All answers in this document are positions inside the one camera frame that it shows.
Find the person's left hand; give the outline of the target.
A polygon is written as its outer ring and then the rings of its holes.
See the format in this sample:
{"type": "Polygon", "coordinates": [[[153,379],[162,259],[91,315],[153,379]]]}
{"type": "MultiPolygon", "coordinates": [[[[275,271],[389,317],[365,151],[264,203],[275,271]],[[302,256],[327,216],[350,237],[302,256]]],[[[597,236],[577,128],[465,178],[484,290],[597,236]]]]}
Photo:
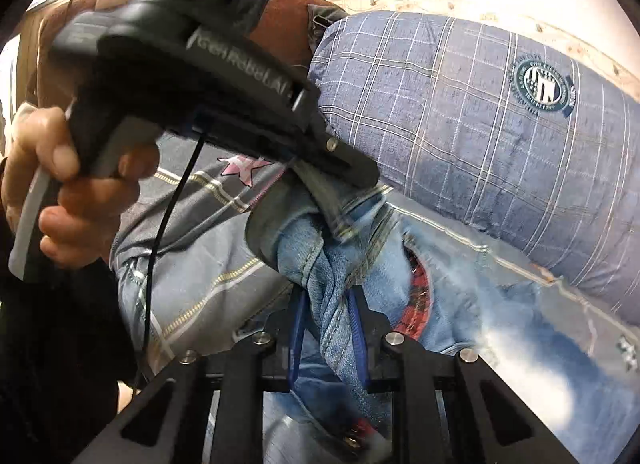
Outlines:
{"type": "Polygon", "coordinates": [[[62,187],[55,204],[40,213],[40,250],[65,269],[107,260],[120,217],[137,202],[140,182],[158,167],[156,142],[138,143],[120,156],[113,176],[88,178],[79,174],[63,109],[23,104],[11,132],[12,146],[1,172],[2,222],[9,235],[15,235],[32,176],[41,167],[62,187]]]}

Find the person's left forearm dark sleeve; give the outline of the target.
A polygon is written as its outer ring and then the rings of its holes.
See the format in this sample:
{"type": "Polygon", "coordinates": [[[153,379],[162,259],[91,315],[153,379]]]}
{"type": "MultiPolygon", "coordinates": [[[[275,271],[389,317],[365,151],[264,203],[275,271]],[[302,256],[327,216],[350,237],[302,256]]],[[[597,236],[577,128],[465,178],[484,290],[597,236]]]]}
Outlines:
{"type": "Polygon", "coordinates": [[[134,348],[106,260],[38,284],[1,272],[1,459],[69,463],[117,412],[134,348]]]}

